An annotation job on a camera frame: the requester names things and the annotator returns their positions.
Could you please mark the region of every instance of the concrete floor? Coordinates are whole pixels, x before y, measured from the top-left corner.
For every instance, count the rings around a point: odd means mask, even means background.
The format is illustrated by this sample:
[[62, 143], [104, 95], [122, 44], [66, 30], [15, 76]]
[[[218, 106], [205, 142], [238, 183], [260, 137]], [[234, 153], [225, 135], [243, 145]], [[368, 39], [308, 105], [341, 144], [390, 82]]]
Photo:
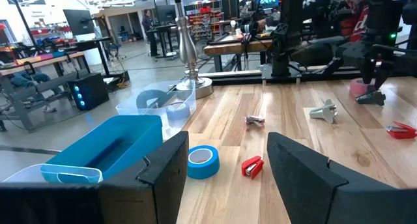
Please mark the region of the concrete floor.
[[[150, 83], [178, 80], [184, 76], [184, 64], [179, 58], [173, 61], [158, 59], [157, 62], [154, 62], [148, 57], [148, 50], [149, 45], [143, 41], [124, 44], [121, 47], [120, 54], [127, 56], [122, 65], [129, 72], [130, 87], [110, 93], [110, 101], [91, 111], [78, 111], [76, 107], [70, 105], [67, 99], [56, 101], [52, 103], [52, 106], [58, 110], [56, 113], [43, 113], [38, 109], [30, 114], [34, 124], [45, 121], [49, 123], [49, 125], [39, 128], [33, 133], [19, 128], [22, 127], [20, 121], [13, 121], [14, 125], [5, 120], [8, 131], [0, 133], [0, 145], [64, 150], [108, 118], [117, 115], [116, 105], [133, 95], [133, 93], [140, 91]], [[232, 55], [222, 56], [223, 65], [231, 57]], [[250, 55], [249, 58], [250, 69], [256, 69], [259, 66], [259, 56]], [[212, 59], [202, 65], [204, 62], [198, 62], [201, 66], [199, 67], [201, 73], [208, 72], [214, 67]], [[70, 72], [71, 69], [73, 69], [71, 66], [65, 64], [67, 72]], [[100, 72], [102, 71], [102, 65], [90, 66], [90, 69], [92, 72]], [[117, 64], [109, 69], [110, 71], [122, 70], [122, 67]], [[51, 78], [57, 77], [52, 66], [42, 68], [42, 72], [48, 74]], [[43, 94], [49, 96], [52, 92], [44, 92]], [[3, 169], [0, 170], [0, 181], [27, 166], [44, 163], [49, 158], [51, 158], [49, 155], [0, 151], [0, 161], [3, 162]]]

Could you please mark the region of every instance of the computer monitor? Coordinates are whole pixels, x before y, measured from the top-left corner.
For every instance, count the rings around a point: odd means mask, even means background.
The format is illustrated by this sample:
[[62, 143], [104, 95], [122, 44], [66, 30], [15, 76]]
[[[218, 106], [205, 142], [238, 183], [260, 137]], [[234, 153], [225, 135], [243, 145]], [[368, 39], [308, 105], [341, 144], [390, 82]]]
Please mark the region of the computer monitor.
[[175, 6], [174, 5], [163, 5], [156, 6], [158, 10], [158, 21], [161, 22], [171, 22], [175, 21]]
[[72, 35], [86, 35], [94, 33], [93, 21], [88, 10], [65, 9], [64, 14], [68, 22]]

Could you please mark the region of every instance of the silver lamp base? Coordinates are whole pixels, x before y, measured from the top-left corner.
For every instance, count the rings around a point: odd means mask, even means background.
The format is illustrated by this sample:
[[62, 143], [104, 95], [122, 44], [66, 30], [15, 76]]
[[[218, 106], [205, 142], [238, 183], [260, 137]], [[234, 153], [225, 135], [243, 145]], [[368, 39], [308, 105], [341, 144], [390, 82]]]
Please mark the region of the silver lamp base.
[[[200, 77], [201, 82], [195, 86], [195, 98], [200, 99], [213, 93], [212, 80], [210, 78]], [[177, 85], [177, 90], [187, 91], [190, 86], [187, 81], [183, 81]]]

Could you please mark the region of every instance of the white plastic container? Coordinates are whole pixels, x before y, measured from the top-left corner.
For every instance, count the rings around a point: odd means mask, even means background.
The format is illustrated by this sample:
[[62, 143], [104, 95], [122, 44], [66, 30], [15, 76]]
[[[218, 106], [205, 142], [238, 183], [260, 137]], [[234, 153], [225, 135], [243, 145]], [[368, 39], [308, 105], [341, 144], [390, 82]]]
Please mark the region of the white plastic container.
[[195, 87], [190, 91], [176, 91], [175, 85], [179, 82], [161, 81], [147, 85], [116, 106], [116, 110], [120, 115], [160, 116], [162, 135], [168, 140], [182, 130], [196, 109]]
[[103, 176], [99, 169], [43, 163], [24, 168], [3, 182], [90, 184], [101, 181]]

